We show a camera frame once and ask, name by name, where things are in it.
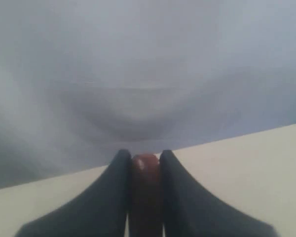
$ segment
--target brown cylindrical object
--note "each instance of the brown cylindrical object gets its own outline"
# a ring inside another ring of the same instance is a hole
[[[159,160],[138,155],[132,162],[130,237],[162,237],[162,192]]]

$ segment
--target black plastic part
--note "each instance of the black plastic part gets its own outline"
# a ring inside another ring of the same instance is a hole
[[[160,157],[167,237],[276,237],[274,228],[224,203],[201,186],[172,151]]]
[[[124,237],[130,167],[131,155],[127,150],[120,150],[83,193],[25,224],[16,237]]]

